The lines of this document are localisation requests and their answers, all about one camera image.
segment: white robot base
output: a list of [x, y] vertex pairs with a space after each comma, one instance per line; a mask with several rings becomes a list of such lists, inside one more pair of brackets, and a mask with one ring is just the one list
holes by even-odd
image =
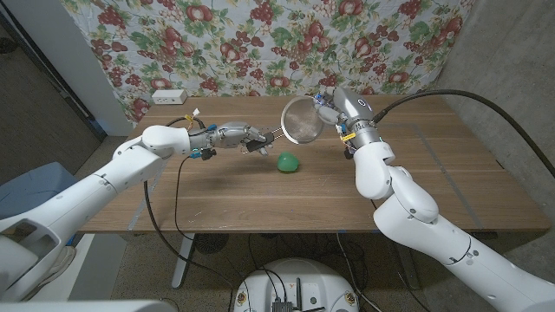
[[[282, 306], [279, 311], [290, 311], [284, 306], [284, 289], [287, 302], [297, 311], [358, 311], [356, 294], [349, 282], [322, 263], [304, 258], [285, 258], [264, 267], [270, 277], [263, 270], [250, 274], [238, 288], [234, 312], [272, 311], [272, 304], [280, 304], [276, 303], [276, 296]], [[279, 275], [283, 284], [270, 271]]]

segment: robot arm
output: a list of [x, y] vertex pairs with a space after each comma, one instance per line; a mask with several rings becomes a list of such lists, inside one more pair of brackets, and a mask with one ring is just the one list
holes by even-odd
[[62, 247], [83, 225], [119, 193], [152, 178], [163, 159], [196, 152], [202, 159], [215, 155], [213, 147], [233, 148], [256, 141], [267, 154], [267, 140], [243, 122], [187, 132], [185, 128], [152, 126], [123, 143], [112, 161], [44, 204], [0, 220], [0, 232], [26, 226], [34, 230], [16, 242], [0, 234], [0, 301], [19, 301], [42, 281]]
[[386, 198], [374, 213], [385, 236], [436, 259], [499, 311], [555, 310], [553, 283], [519, 269], [451, 224], [404, 168], [389, 166], [395, 156], [370, 122], [372, 110], [360, 95], [341, 88], [328, 93], [333, 104], [320, 105], [338, 111], [336, 123], [351, 134], [356, 189], [365, 198]]

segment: electrical outlet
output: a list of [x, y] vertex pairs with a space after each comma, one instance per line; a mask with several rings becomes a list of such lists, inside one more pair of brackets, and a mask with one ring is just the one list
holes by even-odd
[[183, 104], [186, 99], [185, 90], [156, 90], [153, 94], [154, 104]]

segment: green ball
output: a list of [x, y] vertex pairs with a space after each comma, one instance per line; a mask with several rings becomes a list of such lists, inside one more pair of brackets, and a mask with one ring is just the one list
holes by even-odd
[[298, 159], [289, 152], [283, 152], [277, 158], [277, 169], [281, 172], [294, 172], [298, 168]]

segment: floral curtain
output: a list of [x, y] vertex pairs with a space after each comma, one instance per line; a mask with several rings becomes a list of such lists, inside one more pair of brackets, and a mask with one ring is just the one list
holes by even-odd
[[190, 96], [428, 88], [474, 0], [61, 1], [136, 123], [161, 88]]

